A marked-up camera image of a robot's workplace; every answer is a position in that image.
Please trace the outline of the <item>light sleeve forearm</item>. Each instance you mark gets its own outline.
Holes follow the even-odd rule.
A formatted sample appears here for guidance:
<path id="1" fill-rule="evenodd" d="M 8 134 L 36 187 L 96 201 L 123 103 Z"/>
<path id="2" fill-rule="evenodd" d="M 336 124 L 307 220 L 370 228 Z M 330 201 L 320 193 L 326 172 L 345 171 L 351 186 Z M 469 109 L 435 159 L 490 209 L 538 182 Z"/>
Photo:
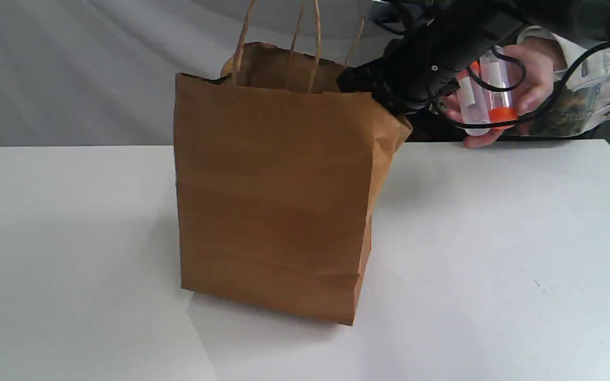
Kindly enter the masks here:
<path id="1" fill-rule="evenodd" d="M 549 60 L 552 72 L 567 70 L 569 65 L 587 51 L 578 44 L 540 26 L 531 26 L 523 30 L 516 38 L 516 42 Z"/>

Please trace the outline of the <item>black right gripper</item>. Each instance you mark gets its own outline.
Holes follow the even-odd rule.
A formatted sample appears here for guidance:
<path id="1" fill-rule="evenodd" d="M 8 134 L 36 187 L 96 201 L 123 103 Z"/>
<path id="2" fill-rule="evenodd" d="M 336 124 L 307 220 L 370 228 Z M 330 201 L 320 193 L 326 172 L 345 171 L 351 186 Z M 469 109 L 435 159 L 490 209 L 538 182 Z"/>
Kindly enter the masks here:
<path id="1" fill-rule="evenodd" d="M 380 58 L 337 77 L 344 93 L 370 93 L 392 115 L 414 113 L 453 94 L 458 75 L 488 48 L 476 32 L 424 32 L 392 41 Z"/>

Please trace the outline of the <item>person's hand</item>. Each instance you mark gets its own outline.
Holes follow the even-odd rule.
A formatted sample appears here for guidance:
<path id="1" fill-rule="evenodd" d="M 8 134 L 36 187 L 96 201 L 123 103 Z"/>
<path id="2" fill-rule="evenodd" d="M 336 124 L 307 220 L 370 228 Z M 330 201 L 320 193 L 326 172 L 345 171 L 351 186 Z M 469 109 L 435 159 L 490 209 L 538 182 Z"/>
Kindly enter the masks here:
<path id="1" fill-rule="evenodd" d="M 503 53 L 520 60 L 527 70 L 520 87 L 512 93 L 517 115 L 523 116 L 535 111 L 554 91 L 554 72 L 551 70 L 549 60 L 534 53 L 530 48 L 518 44 L 505 46 Z M 508 69 L 508 75 L 512 84 L 517 84 L 521 79 L 521 71 L 516 65 Z M 457 96 L 453 94 L 443 97 L 442 100 L 448 118 L 462 122 Z M 479 137 L 467 135 L 464 145 L 467 149 L 481 149 L 496 142 L 502 133 L 502 130 L 490 130 Z"/>

